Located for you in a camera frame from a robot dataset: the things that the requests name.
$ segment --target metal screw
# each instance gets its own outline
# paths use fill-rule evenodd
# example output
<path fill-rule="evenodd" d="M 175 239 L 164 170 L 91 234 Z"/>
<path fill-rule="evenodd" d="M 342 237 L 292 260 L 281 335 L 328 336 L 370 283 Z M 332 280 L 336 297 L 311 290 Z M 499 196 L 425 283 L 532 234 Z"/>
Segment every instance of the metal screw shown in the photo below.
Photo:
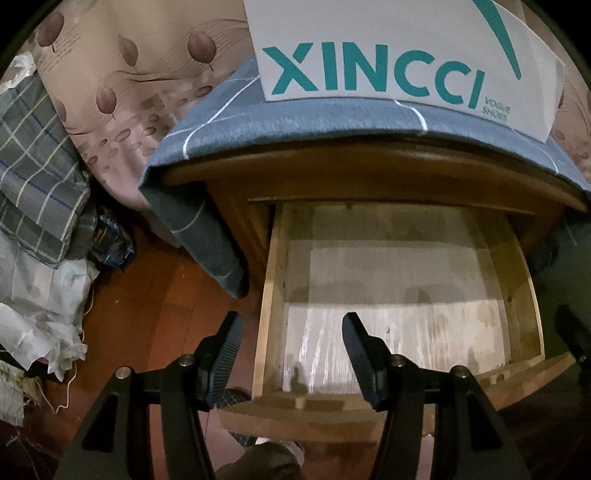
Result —
<path fill-rule="evenodd" d="M 397 368 L 403 367 L 406 365 L 406 359 L 402 355 L 395 353 L 390 357 L 390 365 Z"/>
<path fill-rule="evenodd" d="M 458 365 L 454 368 L 454 373 L 460 378 L 468 378 L 470 376 L 470 371 L 461 365 Z"/>
<path fill-rule="evenodd" d="M 178 359 L 178 364 L 181 367 L 190 367 L 194 363 L 195 363 L 195 356 L 190 353 L 187 353 L 187 355 L 182 355 Z"/>
<path fill-rule="evenodd" d="M 127 378 L 131 375 L 131 369 L 129 367 L 119 367 L 115 372 L 115 376 L 120 380 Z"/>

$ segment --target person's foot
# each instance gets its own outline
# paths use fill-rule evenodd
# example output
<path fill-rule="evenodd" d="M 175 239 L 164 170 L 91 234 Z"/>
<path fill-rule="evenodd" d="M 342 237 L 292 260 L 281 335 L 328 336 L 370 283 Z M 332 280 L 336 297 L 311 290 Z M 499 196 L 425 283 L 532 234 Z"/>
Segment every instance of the person's foot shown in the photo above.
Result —
<path fill-rule="evenodd" d="M 226 408 L 250 400 L 251 396 L 245 390 L 241 388 L 226 388 L 223 391 L 222 398 L 216 402 L 216 408 Z M 230 435 L 244 448 L 251 447 L 256 443 L 256 437 L 251 437 L 250 435 L 234 432 L 230 432 Z"/>

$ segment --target open drawer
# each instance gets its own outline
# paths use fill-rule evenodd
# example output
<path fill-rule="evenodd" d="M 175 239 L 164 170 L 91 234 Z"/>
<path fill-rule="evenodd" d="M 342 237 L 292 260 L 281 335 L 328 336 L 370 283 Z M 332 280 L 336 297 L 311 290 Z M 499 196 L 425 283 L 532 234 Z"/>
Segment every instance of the open drawer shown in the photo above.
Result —
<path fill-rule="evenodd" d="M 232 432 L 300 441 L 377 441 L 385 413 L 360 392 L 346 312 L 424 368 L 466 365 L 499 409 L 568 368 L 546 361 L 519 243 L 494 210 L 424 205 L 277 207 L 253 400 L 220 411 Z M 426 406 L 423 433 L 434 428 Z"/>

